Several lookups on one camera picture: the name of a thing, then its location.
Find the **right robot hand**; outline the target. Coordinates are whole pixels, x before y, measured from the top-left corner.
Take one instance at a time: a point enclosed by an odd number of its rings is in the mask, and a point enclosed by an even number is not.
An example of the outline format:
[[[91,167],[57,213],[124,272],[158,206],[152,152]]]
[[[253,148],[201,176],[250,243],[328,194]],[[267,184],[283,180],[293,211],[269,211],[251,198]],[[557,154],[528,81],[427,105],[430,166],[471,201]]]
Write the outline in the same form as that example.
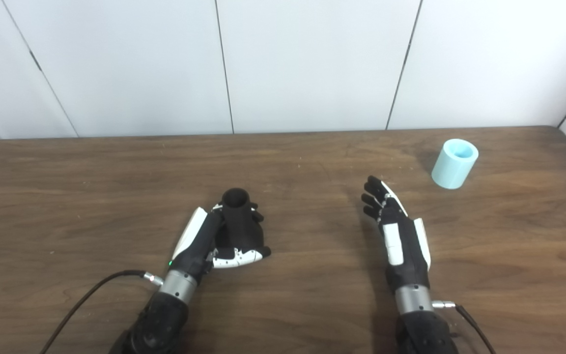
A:
[[[368,176],[363,211],[377,223],[389,262],[386,280],[392,292],[404,286],[430,288],[431,256],[425,225],[411,219],[398,196],[384,181]]]

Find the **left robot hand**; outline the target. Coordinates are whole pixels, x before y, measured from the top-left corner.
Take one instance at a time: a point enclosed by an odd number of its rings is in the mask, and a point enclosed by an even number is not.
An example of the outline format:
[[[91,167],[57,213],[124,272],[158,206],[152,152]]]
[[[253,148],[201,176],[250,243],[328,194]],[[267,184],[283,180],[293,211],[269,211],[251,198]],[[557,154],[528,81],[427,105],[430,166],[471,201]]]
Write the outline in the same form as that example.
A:
[[[169,269],[200,282],[212,269],[260,262],[272,255],[265,246],[263,220],[252,202],[238,207],[218,203],[211,211],[197,207],[180,236]]]

